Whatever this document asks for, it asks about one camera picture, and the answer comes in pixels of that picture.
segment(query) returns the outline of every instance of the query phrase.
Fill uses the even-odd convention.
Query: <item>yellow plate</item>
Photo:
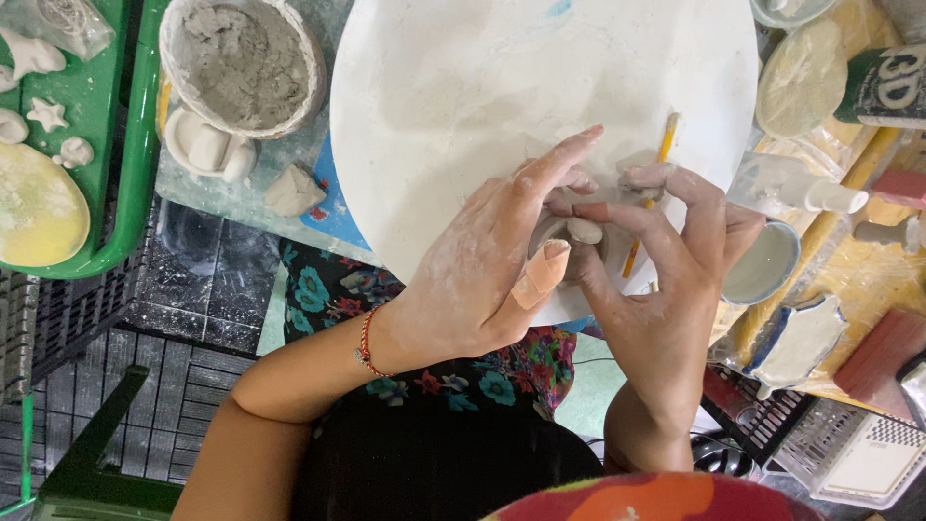
[[[89,231],[87,201],[63,168],[31,146],[0,143],[0,261],[58,264]]]

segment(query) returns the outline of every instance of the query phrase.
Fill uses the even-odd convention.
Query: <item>woman's left hand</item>
[[[513,344],[563,278],[569,244],[548,241],[530,262],[531,239],[544,202],[561,213],[561,186],[588,194],[594,182],[576,165],[604,129],[567,138],[509,177],[490,179],[425,253],[399,297],[372,321],[374,363],[393,373],[454,358],[475,358]],[[398,352],[376,361],[376,336],[390,335]]]

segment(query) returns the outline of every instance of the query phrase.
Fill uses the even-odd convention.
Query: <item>wooden stick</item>
[[[675,140],[675,129],[679,126],[678,112],[672,112],[669,115],[669,121],[666,122],[666,133],[662,136],[662,146],[659,147],[659,156],[657,163],[664,163],[669,160],[669,150],[672,148],[672,142]],[[643,202],[643,207],[647,210],[653,209],[653,199],[647,199]],[[631,253],[627,256],[627,262],[624,264],[624,278],[630,278],[633,269],[633,261],[636,259],[637,251],[640,249],[640,239],[633,239]]]

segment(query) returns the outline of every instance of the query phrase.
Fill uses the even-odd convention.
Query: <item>red bracelet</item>
[[[354,357],[357,358],[357,361],[366,365],[367,369],[370,369],[371,372],[380,377],[380,378],[389,378],[395,376],[396,374],[387,375],[386,373],[380,373],[373,367],[373,363],[369,361],[369,322],[373,320],[373,315],[376,314],[383,304],[378,304],[372,310],[370,310],[367,319],[363,321],[363,329],[360,331],[360,347],[354,349]]]

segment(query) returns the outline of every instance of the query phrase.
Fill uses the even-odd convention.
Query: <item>bowl of clay powder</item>
[[[159,40],[172,88],[222,131],[281,137],[321,107],[324,58],[282,0],[173,0]]]

